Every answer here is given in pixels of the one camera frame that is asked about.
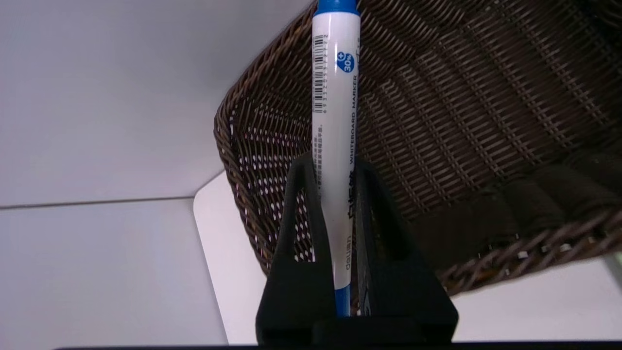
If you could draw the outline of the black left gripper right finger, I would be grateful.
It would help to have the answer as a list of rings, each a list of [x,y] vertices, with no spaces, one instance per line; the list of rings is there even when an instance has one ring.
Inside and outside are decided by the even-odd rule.
[[[453,337],[459,314],[415,243],[390,190],[356,164],[356,263],[361,313],[396,337]]]

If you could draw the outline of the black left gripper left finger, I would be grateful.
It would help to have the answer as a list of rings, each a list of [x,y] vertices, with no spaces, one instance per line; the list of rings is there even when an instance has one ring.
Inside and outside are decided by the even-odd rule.
[[[294,257],[297,195],[304,190],[315,261]],[[336,318],[335,284],[328,233],[310,153],[298,157],[287,175],[277,247],[258,312],[258,337],[312,337],[317,323]]]

